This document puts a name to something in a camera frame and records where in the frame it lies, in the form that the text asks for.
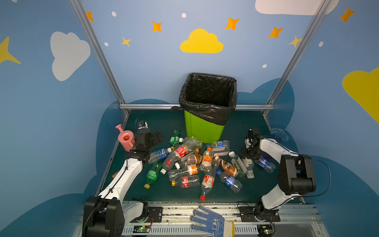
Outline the clear square bottle white cap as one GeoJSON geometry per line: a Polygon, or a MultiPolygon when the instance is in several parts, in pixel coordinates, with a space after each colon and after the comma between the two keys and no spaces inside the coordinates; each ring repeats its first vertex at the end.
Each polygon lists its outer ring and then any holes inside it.
{"type": "Polygon", "coordinates": [[[238,175],[244,177],[247,174],[247,168],[243,163],[242,159],[234,152],[229,152],[232,164],[237,168],[238,175]]]}

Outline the small Pepsi bottle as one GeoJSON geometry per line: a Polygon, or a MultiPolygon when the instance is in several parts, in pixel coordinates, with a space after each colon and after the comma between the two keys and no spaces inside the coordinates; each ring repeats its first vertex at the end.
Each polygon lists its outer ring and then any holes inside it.
{"type": "Polygon", "coordinates": [[[273,173],[273,171],[276,169],[275,164],[265,158],[259,158],[255,160],[255,163],[262,167],[268,173],[273,173]]]}

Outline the green Sprite bottle yellow cap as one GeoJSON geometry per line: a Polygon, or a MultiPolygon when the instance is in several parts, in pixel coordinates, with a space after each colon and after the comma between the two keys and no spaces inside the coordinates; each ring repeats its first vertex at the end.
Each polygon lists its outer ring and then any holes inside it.
{"type": "Polygon", "coordinates": [[[162,169],[162,163],[160,162],[153,163],[152,168],[149,170],[148,174],[146,175],[147,180],[144,185],[144,188],[149,189],[151,185],[156,182],[161,169],[162,169]]]}

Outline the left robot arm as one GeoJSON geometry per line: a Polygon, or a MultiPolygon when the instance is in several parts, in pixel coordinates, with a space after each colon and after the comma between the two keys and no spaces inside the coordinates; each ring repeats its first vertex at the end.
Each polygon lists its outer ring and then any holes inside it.
{"type": "Polygon", "coordinates": [[[152,132],[146,127],[137,129],[134,137],[135,143],[116,177],[99,195],[85,202],[83,237],[120,237],[126,223],[147,216],[147,202],[133,200],[126,206],[122,202],[146,166],[152,147],[162,143],[163,138],[160,131],[152,132]]]}

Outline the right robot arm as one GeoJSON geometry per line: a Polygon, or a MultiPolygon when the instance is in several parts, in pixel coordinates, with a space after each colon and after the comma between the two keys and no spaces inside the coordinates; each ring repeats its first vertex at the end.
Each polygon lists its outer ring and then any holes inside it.
{"type": "Polygon", "coordinates": [[[288,201],[316,190],[310,156],[295,153],[253,129],[247,131],[241,152],[243,157],[251,159],[268,173],[275,170],[274,161],[279,164],[277,185],[256,203],[258,212],[276,210],[288,201]]]}

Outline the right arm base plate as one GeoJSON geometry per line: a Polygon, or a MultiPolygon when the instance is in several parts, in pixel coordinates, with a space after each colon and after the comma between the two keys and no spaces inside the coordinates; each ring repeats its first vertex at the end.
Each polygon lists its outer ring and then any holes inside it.
{"type": "Polygon", "coordinates": [[[251,206],[240,206],[239,217],[242,222],[280,222],[278,210],[255,210],[251,206]]]}

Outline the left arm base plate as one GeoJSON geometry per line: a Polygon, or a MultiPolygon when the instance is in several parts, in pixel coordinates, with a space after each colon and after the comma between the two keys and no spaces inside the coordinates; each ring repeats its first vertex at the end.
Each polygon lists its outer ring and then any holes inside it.
{"type": "Polygon", "coordinates": [[[149,207],[148,215],[146,218],[135,218],[131,223],[161,223],[163,217],[163,207],[153,206],[149,207]]]}

